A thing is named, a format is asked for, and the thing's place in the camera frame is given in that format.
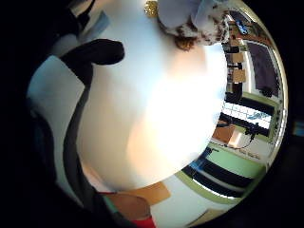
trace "table surface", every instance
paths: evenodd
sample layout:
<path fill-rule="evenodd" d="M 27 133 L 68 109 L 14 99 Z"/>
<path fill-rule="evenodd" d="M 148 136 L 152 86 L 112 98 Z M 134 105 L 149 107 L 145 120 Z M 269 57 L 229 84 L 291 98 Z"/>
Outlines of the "table surface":
<path fill-rule="evenodd" d="M 125 57 L 94 67 L 78 137 L 82 159 L 117 190 L 162 181 L 197 158 L 213 135 L 227 83 L 221 44 L 177 49 L 157 19 L 146 17 L 144 3 L 104 6 L 110 24 L 100 38 L 123 42 Z"/>

